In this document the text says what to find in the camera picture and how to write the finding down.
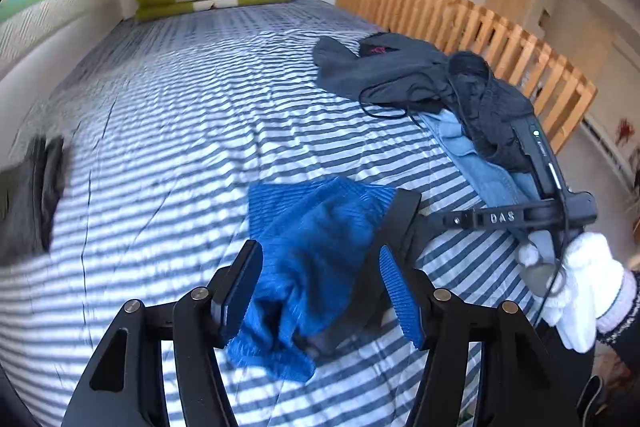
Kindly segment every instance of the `wooden bed frame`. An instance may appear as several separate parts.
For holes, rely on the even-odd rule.
[[[431,42],[451,54],[484,56],[495,76],[518,86],[558,153],[597,89],[566,57],[521,26],[468,0],[335,0],[335,5],[385,30]]]

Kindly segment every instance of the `gray cloth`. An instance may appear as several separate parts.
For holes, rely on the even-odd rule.
[[[479,55],[458,52],[447,58],[428,42],[385,33],[362,39],[359,57],[322,37],[314,61],[322,89],[356,100],[363,109],[370,104],[400,108],[400,116],[446,107],[482,158],[508,171],[530,170],[510,121],[533,114],[533,106],[518,89],[497,80]]]
[[[36,136],[22,163],[0,171],[0,265],[49,250],[62,143]]]

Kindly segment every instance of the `denim fabric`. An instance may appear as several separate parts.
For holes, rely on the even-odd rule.
[[[504,206],[540,199],[531,174],[508,172],[481,158],[451,111],[443,109],[438,114],[423,112],[420,113],[420,119],[487,206]],[[511,229],[510,232],[519,241],[527,240],[525,230]]]

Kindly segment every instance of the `white glove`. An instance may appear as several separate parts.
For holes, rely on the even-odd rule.
[[[525,282],[534,272],[531,267],[540,266],[547,261],[543,258],[548,257],[546,244],[540,248],[545,255],[541,255],[537,248],[537,245],[542,246],[541,241],[546,241],[546,236],[533,232],[529,240],[531,243],[521,245],[517,254],[518,261],[527,267],[522,273]],[[607,239],[593,232],[582,233],[569,244],[563,266],[566,281],[561,280],[560,275],[557,277],[554,290],[557,291],[560,285],[563,285],[562,289],[547,299],[542,318],[550,326],[556,326],[567,349],[584,353],[595,342],[596,318],[609,310],[618,295],[624,268],[611,257]],[[548,288],[553,275],[546,277],[545,287]],[[542,297],[536,299],[542,303]]]

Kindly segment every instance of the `blue and white striped bedding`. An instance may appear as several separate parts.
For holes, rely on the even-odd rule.
[[[178,299],[231,263],[247,239],[249,184],[340,174],[420,190],[423,212],[481,204],[427,131],[370,118],[314,85],[319,36],[355,46],[375,30],[318,0],[123,22],[34,106],[13,158],[34,132],[63,134],[65,191],[50,254],[0,270],[0,362],[43,425],[60,425],[124,301]],[[468,302],[509,298],[531,312],[515,246],[507,233],[447,232],[418,266]],[[465,402],[479,355],[470,346]],[[393,311],[375,341],[318,360],[304,385],[217,356],[238,423],[255,427],[401,426],[426,359]],[[162,360],[180,426],[170,343]]]

